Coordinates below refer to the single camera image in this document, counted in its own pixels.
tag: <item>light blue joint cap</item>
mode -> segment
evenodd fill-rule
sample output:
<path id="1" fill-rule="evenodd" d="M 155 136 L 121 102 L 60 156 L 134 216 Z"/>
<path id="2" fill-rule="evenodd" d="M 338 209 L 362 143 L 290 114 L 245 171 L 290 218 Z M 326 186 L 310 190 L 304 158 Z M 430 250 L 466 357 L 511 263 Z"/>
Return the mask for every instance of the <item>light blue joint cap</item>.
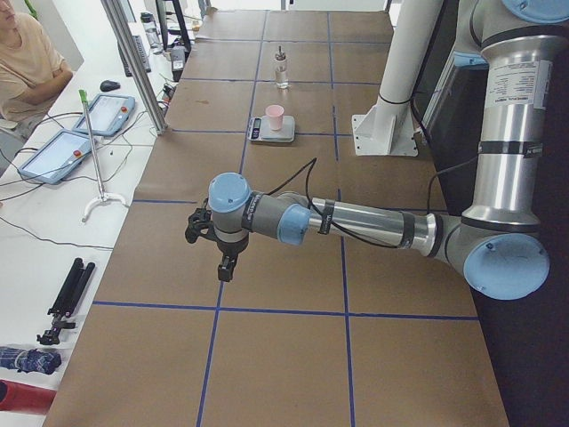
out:
<path id="1" fill-rule="evenodd" d="M 569 0 L 501 0 L 510 12 L 536 24 L 569 20 Z"/>
<path id="2" fill-rule="evenodd" d="M 278 240 L 289 245 L 300 245 L 309 229 L 310 210 L 294 204 L 288 206 L 278 222 L 276 236 Z"/>
<path id="3" fill-rule="evenodd" d="M 464 278 L 496 300 L 516 300 L 537 290 L 549 274 L 541 243 L 526 234 L 501 234 L 477 246 L 464 262 Z"/>
<path id="4" fill-rule="evenodd" d="M 209 204 L 214 212 L 226 214 L 243 206 L 251 195 L 247 180 L 239 173 L 217 175 L 210 182 Z"/>
<path id="5" fill-rule="evenodd" d="M 487 69 L 488 62 L 475 53 L 454 51 L 454 66 L 456 68 Z"/>

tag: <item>stand base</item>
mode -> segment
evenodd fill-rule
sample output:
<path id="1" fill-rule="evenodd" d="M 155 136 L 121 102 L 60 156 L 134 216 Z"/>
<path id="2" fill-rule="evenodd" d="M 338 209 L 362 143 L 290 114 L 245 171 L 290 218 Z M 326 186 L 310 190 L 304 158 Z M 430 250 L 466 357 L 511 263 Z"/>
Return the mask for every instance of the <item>stand base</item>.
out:
<path id="1" fill-rule="evenodd" d="M 115 193 L 102 193 L 100 196 L 91 200 L 87 206 L 85 207 L 85 211 L 83 214 L 83 218 L 81 222 L 87 222 L 89 219 L 89 215 L 91 211 L 98 205 L 106 205 L 111 200 L 117 200 L 123 204 L 124 207 L 129 207 L 128 203 L 126 203 L 126 199 L 121 196 L 120 194 Z"/>
<path id="2" fill-rule="evenodd" d="M 407 110 L 405 120 L 401 126 L 401 132 L 394 141 L 395 116 L 392 117 L 389 129 L 385 129 L 380 135 L 373 135 L 376 108 L 376 106 L 373 106 L 366 115 L 352 116 L 352 131 L 356 155 L 416 157 L 419 151 L 413 139 L 414 129 L 410 112 Z"/>

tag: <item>red object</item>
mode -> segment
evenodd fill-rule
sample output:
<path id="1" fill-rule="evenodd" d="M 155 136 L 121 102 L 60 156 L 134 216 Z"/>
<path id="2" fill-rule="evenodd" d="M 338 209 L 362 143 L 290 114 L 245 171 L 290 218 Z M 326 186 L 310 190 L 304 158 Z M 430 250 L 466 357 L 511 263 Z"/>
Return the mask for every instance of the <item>red object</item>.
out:
<path id="1" fill-rule="evenodd" d="M 50 410 L 55 390 L 0 380 L 0 411 L 45 415 Z"/>

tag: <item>warning label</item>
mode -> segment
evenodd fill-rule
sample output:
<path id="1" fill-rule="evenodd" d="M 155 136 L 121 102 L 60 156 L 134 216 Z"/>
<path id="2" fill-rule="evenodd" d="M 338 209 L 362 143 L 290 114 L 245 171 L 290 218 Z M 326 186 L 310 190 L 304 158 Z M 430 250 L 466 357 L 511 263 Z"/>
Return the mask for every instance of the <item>warning label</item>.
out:
<path id="1" fill-rule="evenodd" d="M 533 104 L 535 109 L 545 109 L 550 76 L 551 61 L 548 60 L 490 68 L 485 108 Z"/>

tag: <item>water bottle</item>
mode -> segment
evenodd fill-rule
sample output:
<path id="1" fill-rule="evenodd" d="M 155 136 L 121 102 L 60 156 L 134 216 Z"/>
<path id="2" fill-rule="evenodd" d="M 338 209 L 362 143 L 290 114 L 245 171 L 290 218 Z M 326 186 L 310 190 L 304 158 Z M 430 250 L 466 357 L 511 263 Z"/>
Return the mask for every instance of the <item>water bottle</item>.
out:
<path id="1" fill-rule="evenodd" d="M 152 13 L 143 12 L 140 14 L 140 20 L 142 21 L 142 27 L 144 27 L 146 38 L 150 44 L 150 51 L 152 51 L 152 53 L 155 55 L 162 53 L 162 41 L 158 36 L 158 30 L 156 29 L 154 16 Z"/>
<path id="2" fill-rule="evenodd" d="M 275 82 L 279 89 L 288 87 L 288 73 L 286 53 L 283 52 L 282 46 L 278 46 L 278 52 L 275 54 Z"/>

